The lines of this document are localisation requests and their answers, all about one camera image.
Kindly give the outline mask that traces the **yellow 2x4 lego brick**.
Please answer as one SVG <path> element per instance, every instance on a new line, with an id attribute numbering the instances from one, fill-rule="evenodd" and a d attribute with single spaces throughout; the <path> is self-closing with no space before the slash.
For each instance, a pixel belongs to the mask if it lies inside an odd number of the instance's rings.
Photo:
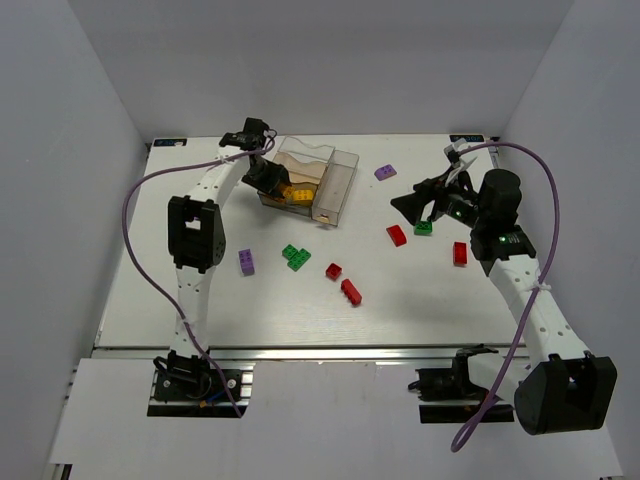
<path id="1" fill-rule="evenodd" d="M 295 192 L 295 187 L 292 185 L 282 184 L 279 186 L 279 191 L 283 199 L 285 201 L 288 201 L 292 197 L 293 193 Z"/>

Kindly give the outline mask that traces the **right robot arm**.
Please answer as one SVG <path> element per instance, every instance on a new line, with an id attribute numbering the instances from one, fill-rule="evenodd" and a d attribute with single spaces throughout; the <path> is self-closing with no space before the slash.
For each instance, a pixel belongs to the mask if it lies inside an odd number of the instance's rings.
<path id="1" fill-rule="evenodd" d="M 515 341 L 528 350 L 528 369 L 512 365 L 511 354 L 501 358 L 488 347 L 456 354 L 456 387 L 463 392 L 487 391 L 456 441 L 468 438 L 498 401 L 514 408 L 530 435 L 597 430 L 613 395 L 616 367 L 610 358 L 594 355 L 562 314 L 545 282 L 547 270 L 517 223 L 521 199 L 519 177 L 493 169 L 479 190 L 471 188 L 468 174 L 456 180 L 440 175 L 390 202 L 411 225 L 431 205 L 431 219 L 448 215 L 470 228 L 473 257 L 511 312 L 517 325 Z"/>

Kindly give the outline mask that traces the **yellow rounded lego brick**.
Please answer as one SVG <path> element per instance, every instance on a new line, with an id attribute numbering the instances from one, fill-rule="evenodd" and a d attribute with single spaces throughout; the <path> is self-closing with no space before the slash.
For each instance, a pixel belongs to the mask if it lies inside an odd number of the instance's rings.
<path id="1" fill-rule="evenodd" d="M 291 195 L 291 201 L 295 205 L 311 206 L 315 199 L 315 192 L 311 189 L 298 189 Z"/>

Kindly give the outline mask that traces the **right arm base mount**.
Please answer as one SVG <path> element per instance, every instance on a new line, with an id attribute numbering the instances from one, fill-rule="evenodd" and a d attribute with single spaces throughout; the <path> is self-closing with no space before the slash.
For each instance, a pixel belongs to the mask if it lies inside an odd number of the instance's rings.
<path id="1" fill-rule="evenodd" d="M 497 373 L 489 374 L 487 387 L 471 382 L 469 359 L 488 356 L 497 360 L 496 371 L 503 364 L 497 349 L 484 344 L 458 349 L 447 367 L 424 367 L 416 370 L 417 378 L 407 390 L 418 396 L 421 424 L 464 424 L 475 415 L 494 382 Z"/>

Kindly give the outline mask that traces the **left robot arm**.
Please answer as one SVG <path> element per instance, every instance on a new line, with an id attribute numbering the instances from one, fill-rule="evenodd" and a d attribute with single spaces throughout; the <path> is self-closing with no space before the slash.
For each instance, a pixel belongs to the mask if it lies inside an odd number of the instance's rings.
<path id="1" fill-rule="evenodd" d="M 222 208 L 232 190 L 244 183 L 283 200 L 291 188 L 286 168 L 265 158 L 274 144 L 275 133 L 267 123 L 247 118 L 241 131 L 222 137 L 216 164 L 186 195 L 169 201 L 168 247 L 179 307 L 170 352 L 178 357 L 200 359 L 209 346 L 209 292 L 226 250 Z"/>

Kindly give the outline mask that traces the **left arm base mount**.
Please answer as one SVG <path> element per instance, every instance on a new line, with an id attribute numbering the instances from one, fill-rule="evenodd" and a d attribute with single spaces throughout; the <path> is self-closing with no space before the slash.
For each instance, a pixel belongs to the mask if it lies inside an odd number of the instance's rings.
<path id="1" fill-rule="evenodd" d="M 206 359 L 171 352 L 153 359 L 148 417 L 241 418 L 248 406 L 248 371 L 222 369 Z"/>

